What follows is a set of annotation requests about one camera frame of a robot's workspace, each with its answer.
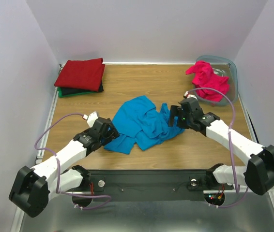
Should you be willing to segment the blue t-shirt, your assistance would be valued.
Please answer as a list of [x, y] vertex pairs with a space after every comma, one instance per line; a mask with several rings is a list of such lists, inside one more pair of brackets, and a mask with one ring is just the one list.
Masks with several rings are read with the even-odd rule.
[[173, 124], [168, 125], [169, 109], [163, 103], [161, 110], [145, 95], [125, 102], [112, 119], [119, 137], [104, 146], [104, 149], [130, 154], [134, 144], [141, 150], [147, 150], [184, 132]]

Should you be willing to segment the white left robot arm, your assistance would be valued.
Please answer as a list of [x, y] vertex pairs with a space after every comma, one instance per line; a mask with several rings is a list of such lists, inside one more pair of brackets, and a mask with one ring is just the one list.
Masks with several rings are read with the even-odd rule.
[[9, 200], [31, 218], [38, 216], [59, 194], [70, 195], [70, 190], [90, 190], [88, 195], [74, 197], [93, 200], [94, 184], [91, 174], [75, 163], [90, 153], [118, 138], [119, 133], [109, 118], [92, 113], [83, 118], [89, 128], [73, 139], [52, 157], [31, 168], [24, 166], [16, 174]]

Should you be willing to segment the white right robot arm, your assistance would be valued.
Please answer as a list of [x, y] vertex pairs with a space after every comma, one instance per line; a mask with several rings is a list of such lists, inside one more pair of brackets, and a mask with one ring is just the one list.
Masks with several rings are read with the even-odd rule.
[[221, 184], [246, 186], [257, 195], [264, 195], [274, 187], [274, 146], [253, 142], [233, 130], [219, 116], [204, 113], [192, 95], [179, 105], [171, 106], [168, 125], [199, 132], [243, 162], [243, 166], [218, 164], [210, 168], [205, 176], [207, 187], [215, 189]]

